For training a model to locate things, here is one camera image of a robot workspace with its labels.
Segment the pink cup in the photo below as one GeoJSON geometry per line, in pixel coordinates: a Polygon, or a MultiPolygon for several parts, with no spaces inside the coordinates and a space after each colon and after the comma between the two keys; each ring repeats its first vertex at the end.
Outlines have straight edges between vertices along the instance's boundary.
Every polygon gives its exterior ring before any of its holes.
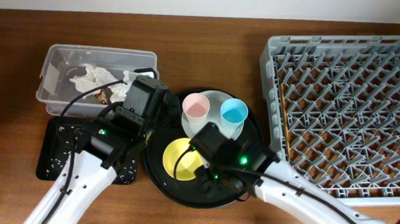
{"type": "Polygon", "coordinates": [[[182,110],[189,123],[198,125],[206,121],[211,104],[201,93],[187,95],[182,102],[182,110]]]}

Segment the wooden chopstick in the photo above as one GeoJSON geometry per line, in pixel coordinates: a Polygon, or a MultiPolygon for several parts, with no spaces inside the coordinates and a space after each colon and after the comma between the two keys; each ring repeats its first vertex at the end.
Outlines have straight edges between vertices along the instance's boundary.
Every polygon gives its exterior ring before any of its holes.
{"type": "Polygon", "coordinates": [[[291,154],[290,154],[290,146],[289,146],[289,128],[288,128],[288,124],[287,124],[287,112],[286,112],[286,102],[285,102],[285,87],[283,85],[283,83],[280,84],[280,93],[282,95],[282,99],[281,99],[281,103],[282,103],[282,114],[283,114],[283,118],[284,118],[284,127],[285,127],[285,144],[286,144],[286,148],[287,148],[287,156],[288,159],[291,160],[291,154]]]}

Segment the yellow bowl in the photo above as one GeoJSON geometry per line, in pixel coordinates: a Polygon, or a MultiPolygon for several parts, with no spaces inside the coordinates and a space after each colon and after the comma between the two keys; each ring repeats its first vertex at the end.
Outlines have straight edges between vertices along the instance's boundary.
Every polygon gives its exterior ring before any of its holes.
{"type": "MultiPolygon", "coordinates": [[[[174,169],[178,158],[190,147],[189,138],[179,138],[172,141],[163,153],[163,167],[170,177],[174,177],[174,169]]],[[[177,165],[177,179],[182,181],[193,180],[196,175],[195,170],[202,166],[204,162],[197,151],[188,152],[184,155],[177,165]]]]}

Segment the grey plate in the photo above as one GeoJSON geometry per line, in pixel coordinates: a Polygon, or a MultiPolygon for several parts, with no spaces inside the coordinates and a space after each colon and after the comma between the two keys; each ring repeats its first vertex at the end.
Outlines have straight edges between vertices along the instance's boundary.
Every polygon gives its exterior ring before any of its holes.
{"type": "Polygon", "coordinates": [[[181,121],[182,121],[182,129],[184,130],[186,136],[188,138],[193,138],[195,134],[200,131],[200,129],[207,124],[208,122],[213,122],[218,126],[219,131],[226,136],[228,139],[234,139],[236,140],[242,133],[242,130],[244,129],[244,124],[242,123],[239,127],[237,127],[235,130],[228,130],[223,127],[223,124],[221,123],[221,113],[220,113],[220,108],[223,104],[224,101],[227,101],[228,99],[231,99],[232,96],[229,94],[226,94],[226,92],[221,92],[221,91],[216,91],[216,90],[207,90],[207,91],[202,91],[201,94],[207,97],[209,100],[211,107],[210,111],[208,112],[208,115],[206,117],[206,121],[203,122],[200,125],[195,125],[191,124],[188,120],[187,117],[184,113],[182,113],[181,116],[181,121]]]}

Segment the white tissue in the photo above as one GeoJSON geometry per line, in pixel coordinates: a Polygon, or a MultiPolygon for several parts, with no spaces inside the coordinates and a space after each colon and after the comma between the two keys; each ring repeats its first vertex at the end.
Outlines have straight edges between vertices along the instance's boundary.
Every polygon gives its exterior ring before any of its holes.
{"type": "MultiPolygon", "coordinates": [[[[89,90],[106,85],[111,82],[118,81],[109,71],[105,68],[84,64],[86,74],[82,76],[74,76],[70,81],[75,84],[75,88],[79,92],[88,92],[89,90]]],[[[130,89],[131,81],[124,83],[114,84],[108,88],[112,92],[109,97],[110,102],[123,101],[130,89]]]]}

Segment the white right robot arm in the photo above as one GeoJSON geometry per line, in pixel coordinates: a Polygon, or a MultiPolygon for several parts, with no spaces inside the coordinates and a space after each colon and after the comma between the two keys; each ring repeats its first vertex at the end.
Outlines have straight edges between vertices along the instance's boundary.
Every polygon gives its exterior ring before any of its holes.
{"type": "Polygon", "coordinates": [[[189,143],[208,162],[214,183],[248,192],[303,224],[386,224],[317,188],[263,143],[228,139],[214,123],[200,129],[189,143]]]}

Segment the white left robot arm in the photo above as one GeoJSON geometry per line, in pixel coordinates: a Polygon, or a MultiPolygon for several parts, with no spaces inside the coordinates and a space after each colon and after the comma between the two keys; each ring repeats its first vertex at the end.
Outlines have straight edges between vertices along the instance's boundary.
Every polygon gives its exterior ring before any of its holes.
{"type": "Polygon", "coordinates": [[[179,106],[167,85],[138,75],[124,101],[76,129],[62,171],[23,224],[77,224],[122,171],[138,162],[162,114],[179,118],[179,106]]]}

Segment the blue cup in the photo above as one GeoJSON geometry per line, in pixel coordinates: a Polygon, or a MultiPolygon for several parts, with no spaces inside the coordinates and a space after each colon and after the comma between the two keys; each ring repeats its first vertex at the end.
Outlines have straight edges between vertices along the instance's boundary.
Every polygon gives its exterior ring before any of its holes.
{"type": "Polygon", "coordinates": [[[248,117],[248,106],[240,99],[224,101],[220,108],[220,121],[227,130],[236,130],[248,117]]]}

